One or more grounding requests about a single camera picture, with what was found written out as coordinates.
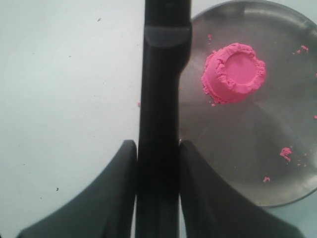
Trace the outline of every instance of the white surface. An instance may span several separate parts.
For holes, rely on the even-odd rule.
[[[192,15],[220,2],[193,0]],[[310,0],[277,2],[317,22]],[[75,197],[124,139],[137,141],[143,18],[143,0],[0,0],[3,238]]]

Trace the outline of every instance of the stainless steel tray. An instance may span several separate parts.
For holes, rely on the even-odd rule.
[[[266,62],[266,82],[243,102],[212,107],[201,84],[206,57],[235,42]],[[302,45],[308,53],[297,53]],[[301,199],[317,188],[316,73],[317,26],[302,14],[268,1],[212,7],[193,19],[192,54],[180,80],[180,137],[257,205]],[[279,155],[283,147],[292,148],[290,163]]]

